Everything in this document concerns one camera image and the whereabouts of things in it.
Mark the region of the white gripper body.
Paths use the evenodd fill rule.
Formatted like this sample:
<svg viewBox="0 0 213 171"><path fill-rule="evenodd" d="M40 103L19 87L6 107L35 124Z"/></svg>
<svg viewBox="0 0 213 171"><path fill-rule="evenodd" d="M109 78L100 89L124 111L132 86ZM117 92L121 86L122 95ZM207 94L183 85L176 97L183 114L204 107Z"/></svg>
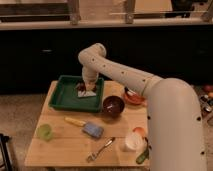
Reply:
<svg viewBox="0 0 213 171"><path fill-rule="evenodd" d="M97 81L97 73L88 68L82 69L82 77L87 91L92 91L95 88Z"/></svg>

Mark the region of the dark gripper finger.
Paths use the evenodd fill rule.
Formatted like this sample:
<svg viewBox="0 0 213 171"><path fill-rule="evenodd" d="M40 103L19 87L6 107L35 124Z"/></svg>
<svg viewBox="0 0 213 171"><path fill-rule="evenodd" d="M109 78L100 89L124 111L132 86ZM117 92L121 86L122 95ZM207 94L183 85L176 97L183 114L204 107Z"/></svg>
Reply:
<svg viewBox="0 0 213 171"><path fill-rule="evenodd" d="M97 91L97 86L96 86L96 85L93 86L92 91L93 91L93 92L96 92L96 91Z"/></svg>
<svg viewBox="0 0 213 171"><path fill-rule="evenodd" d="M76 89L78 91L85 91L86 90L85 84L84 83L78 83L77 86L76 86Z"/></svg>

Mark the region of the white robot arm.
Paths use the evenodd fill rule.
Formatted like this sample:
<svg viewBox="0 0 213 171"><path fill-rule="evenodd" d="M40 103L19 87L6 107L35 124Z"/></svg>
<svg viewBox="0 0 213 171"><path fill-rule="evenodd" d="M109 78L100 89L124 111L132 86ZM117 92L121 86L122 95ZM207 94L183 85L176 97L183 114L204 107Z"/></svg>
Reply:
<svg viewBox="0 0 213 171"><path fill-rule="evenodd" d="M86 83L103 74L147 99L150 171L207 171L199 98L187 82L110 61L100 43L78 60Z"/></svg>

